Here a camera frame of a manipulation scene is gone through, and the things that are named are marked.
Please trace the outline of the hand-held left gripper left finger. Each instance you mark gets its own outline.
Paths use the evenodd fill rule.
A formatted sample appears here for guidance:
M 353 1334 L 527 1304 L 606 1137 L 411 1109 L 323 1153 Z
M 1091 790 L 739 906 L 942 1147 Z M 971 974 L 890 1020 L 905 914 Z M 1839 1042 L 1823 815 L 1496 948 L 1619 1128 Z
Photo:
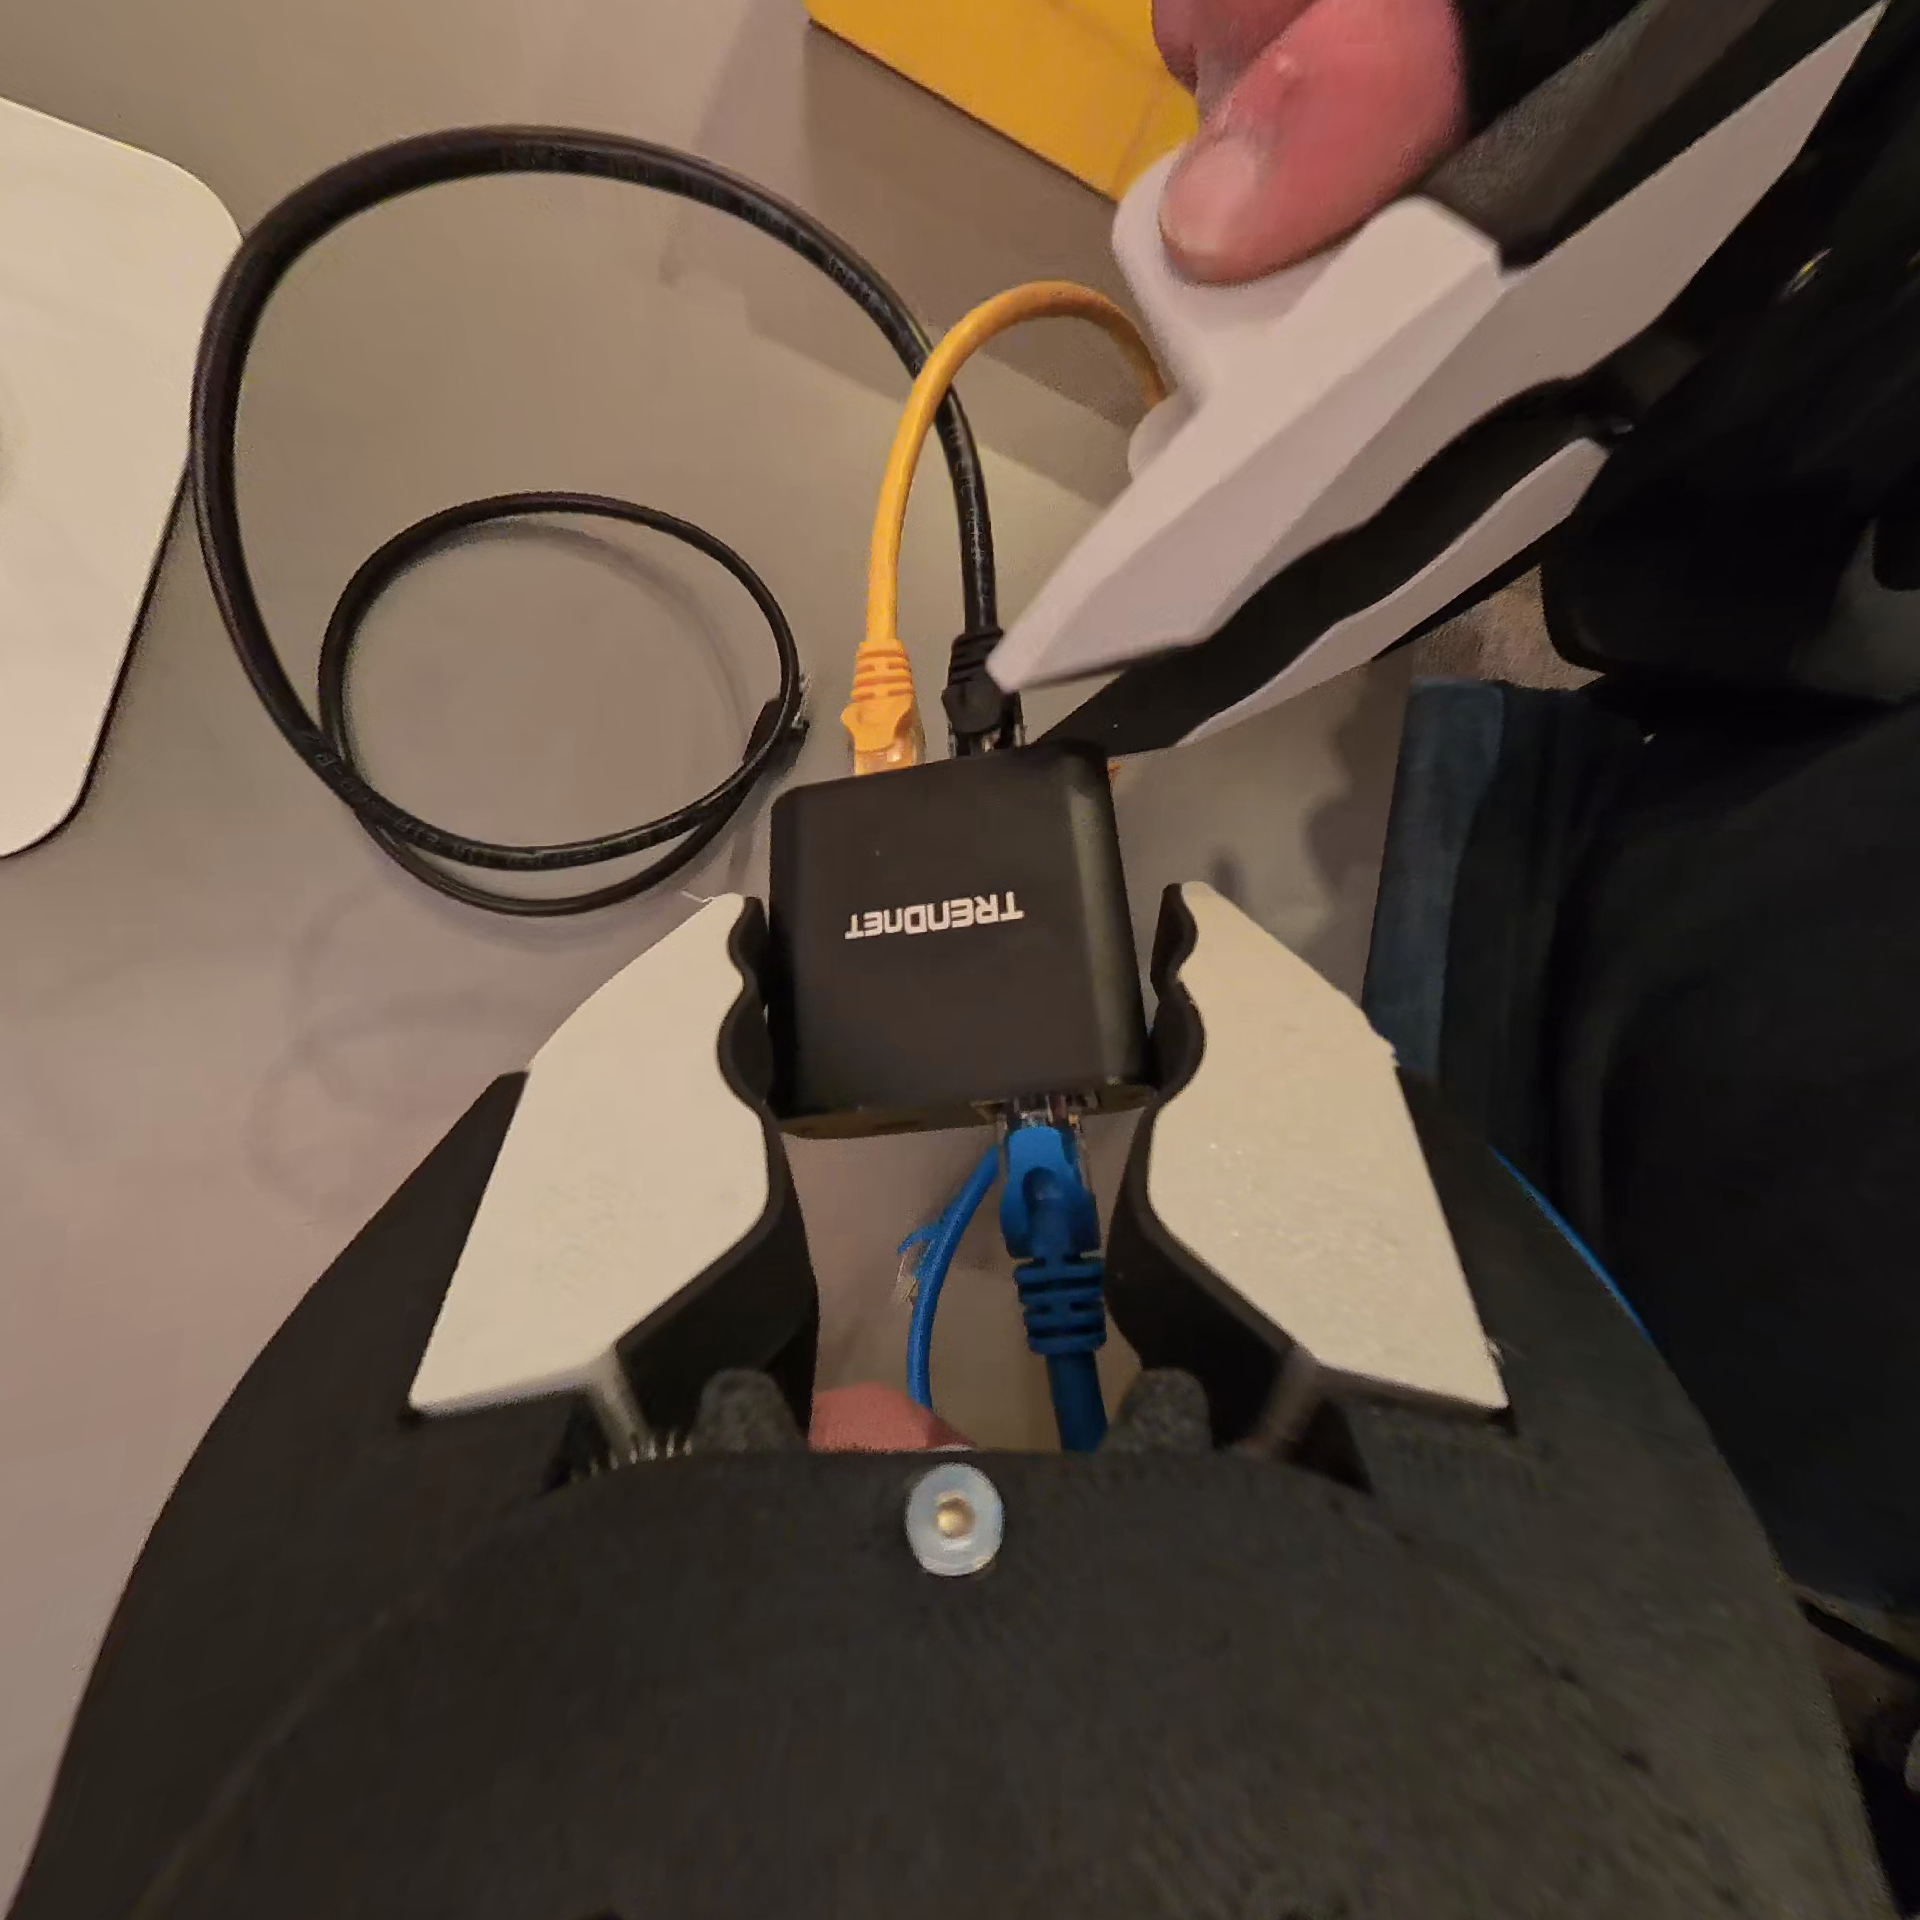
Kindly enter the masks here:
M 822 1295 L 773 1113 L 759 901 L 710 896 L 588 996 L 516 1084 L 407 1409 L 578 1400 L 612 1444 L 690 1438 L 762 1374 L 800 1431 Z

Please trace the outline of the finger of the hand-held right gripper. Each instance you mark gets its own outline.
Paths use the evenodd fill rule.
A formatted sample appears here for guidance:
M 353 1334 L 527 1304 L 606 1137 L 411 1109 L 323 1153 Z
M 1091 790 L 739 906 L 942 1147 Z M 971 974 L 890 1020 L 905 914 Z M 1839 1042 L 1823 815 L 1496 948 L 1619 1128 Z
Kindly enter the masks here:
M 1154 164 L 1111 246 L 1173 397 L 993 683 L 1109 675 L 1072 726 L 1186 739 L 1204 648 L 1434 463 L 1602 442 L 1606 464 L 1579 388 L 1787 177 L 1865 55 L 1878 11 L 1628 11 L 1341 244 L 1238 286 L 1170 261 L 1174 158 Z
M 1260 593 L 1196 667 L 1186 739 L 1295 701 L 1468 611 L 1515 581 L 1605 464 L 1602 442 L 1473 449 L 1423 469 L 1377 524 L 1314 552 Z

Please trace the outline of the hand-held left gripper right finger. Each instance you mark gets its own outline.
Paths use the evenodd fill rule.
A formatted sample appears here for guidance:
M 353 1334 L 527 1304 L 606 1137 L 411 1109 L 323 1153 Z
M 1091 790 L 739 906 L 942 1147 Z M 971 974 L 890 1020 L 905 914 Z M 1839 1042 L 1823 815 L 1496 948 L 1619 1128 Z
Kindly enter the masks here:
M 1464 1434 L 1509 1415 L 1396 1049 L 1201 881 L 1163 890 L 1156 1088 L 1107 1234 L 1107 1308 L 1182 1376 L 1215 1451 L 1291 1451 L 1326 1406 Z

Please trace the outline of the black network switch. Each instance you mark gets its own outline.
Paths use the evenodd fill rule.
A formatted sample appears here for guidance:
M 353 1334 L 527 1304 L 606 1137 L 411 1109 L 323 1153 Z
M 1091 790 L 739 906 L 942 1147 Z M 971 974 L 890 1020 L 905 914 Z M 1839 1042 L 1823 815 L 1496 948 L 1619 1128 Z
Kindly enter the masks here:
M 767 1022 L 793 1134 L 914 1134 L 1151 1076 L 1107 762 L 1046 743 L 792 785 Z

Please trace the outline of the yellow divided plastic bin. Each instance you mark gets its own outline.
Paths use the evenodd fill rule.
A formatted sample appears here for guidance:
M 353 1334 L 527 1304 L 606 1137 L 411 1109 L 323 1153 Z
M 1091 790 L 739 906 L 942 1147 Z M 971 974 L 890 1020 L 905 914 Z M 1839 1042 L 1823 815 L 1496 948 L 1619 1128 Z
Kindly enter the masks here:
M 1196 131 L 1151 2 L 808 2 L 812 28 L 1120 200 Z

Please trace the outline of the person's right hand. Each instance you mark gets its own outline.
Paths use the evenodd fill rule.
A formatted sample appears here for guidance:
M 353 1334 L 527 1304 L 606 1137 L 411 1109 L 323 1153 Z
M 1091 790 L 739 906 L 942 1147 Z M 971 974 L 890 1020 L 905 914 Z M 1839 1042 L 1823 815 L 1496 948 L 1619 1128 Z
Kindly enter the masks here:
M 1154 34 L 1199 128 L 1162 189 L 1194 282 L 1310 259 L 1465 136 L 1451 2 L 1156 2 Z

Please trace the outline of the person's left hand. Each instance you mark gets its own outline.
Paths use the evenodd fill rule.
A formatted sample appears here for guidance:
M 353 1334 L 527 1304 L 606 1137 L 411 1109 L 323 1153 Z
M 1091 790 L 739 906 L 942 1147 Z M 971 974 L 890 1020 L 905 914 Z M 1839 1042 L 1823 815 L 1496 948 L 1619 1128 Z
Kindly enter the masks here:
M 966 1451 L 973 1446 L 927 1406 L 878 1382 L 819 1393 L 808 1444 L 812 1451 Z

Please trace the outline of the white board stand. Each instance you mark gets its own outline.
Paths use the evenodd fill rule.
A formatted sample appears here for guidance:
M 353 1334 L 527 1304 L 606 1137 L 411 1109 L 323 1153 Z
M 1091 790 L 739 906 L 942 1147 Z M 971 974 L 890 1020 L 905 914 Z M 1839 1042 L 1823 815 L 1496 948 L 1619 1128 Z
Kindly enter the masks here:
M 2 104 L 2 853 L 85 803 L 188 460 L 239 246 L 185 168 Z

